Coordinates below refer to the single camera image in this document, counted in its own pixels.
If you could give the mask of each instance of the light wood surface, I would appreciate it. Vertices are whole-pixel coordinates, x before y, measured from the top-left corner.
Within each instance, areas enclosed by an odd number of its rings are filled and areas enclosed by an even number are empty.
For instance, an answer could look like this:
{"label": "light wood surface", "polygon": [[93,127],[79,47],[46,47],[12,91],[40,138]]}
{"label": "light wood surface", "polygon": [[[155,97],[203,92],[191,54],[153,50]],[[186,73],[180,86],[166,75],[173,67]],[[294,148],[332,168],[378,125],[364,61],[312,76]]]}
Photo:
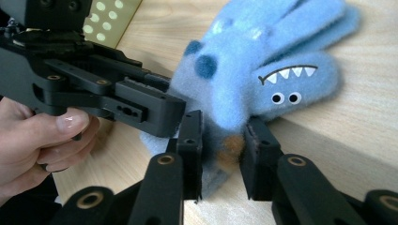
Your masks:
{"label": "light wood surface", "polygon": [[[144,68],[172,76],[191,39],[200,38],[226,0],[144,0],[118,44]],[[303,155],[341,191],[398,192],[398,2],[350,0],[359,32],[333,46],[344,76],[340,95],[270,123],[285,153]],[[54,175],[63,201],[81,188],[118,192],[141,180],[150,155],[136,129],[104,121],[80,165]],[[185,203],[185,224],[273,224],[268,202],[250,202],[239,172],[209,199]]]}

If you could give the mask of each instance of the green dotted object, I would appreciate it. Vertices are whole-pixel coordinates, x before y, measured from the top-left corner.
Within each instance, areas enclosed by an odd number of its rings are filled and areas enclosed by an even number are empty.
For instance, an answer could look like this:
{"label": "green dotted object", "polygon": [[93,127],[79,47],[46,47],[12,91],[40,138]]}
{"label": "green dotted object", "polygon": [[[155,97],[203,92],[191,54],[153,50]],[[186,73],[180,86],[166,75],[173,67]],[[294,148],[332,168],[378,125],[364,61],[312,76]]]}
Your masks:
{"label": "green dotted object", "polygon": [[115,48],[140,3],[141,0],[93,0],[84,22],[85,38]]}

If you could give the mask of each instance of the human hand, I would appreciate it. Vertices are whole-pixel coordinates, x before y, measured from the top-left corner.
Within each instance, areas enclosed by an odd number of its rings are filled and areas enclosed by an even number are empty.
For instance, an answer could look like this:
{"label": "human hand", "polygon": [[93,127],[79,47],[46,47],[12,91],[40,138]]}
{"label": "human hand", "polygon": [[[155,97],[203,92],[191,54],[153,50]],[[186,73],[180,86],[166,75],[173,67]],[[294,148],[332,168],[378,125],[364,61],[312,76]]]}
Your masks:
{"label": "human hand", "polygon": [[[38,186],[50,172],[82,161],[95,144],[100,121],[69,108],[61,116],[36,114],[4,97],[0,101],[0,206]],[[75,142],[71,138],[82,132]],[[47,164],[45,170],[39,164]]]}

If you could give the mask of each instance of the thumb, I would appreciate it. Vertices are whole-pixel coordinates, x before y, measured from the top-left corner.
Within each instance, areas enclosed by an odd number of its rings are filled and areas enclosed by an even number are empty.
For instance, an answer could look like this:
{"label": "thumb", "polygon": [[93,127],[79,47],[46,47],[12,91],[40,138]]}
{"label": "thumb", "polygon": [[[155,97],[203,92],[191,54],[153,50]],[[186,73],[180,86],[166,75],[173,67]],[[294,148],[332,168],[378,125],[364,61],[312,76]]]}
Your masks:
{"label": "thumb", "polygon": [[68,108],[68,111],[60,116],[41,113],[22,120],[17,130],[21,132],[20,143],[28,144],[26,149],[32,146],[40,148],[71,139],[87,127],[89,121],[86,112]]}

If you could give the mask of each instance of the light blue glove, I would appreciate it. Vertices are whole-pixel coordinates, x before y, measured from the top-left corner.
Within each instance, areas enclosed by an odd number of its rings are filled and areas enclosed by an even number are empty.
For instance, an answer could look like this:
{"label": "light blue glove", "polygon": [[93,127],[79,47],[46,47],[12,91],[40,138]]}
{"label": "light blue glove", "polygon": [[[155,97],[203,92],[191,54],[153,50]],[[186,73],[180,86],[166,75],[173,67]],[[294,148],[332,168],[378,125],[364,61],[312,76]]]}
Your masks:
{"label": "light blue glove", "polygon": [[[322,51],[359,17],[343,0],[231,0],[188,45],[168,94],[204,114],[204,198],[237,167],[251,116],[269,121],[336,93],[338,68]],[[154,155],[166,149],[167,139],[141,138]]]}

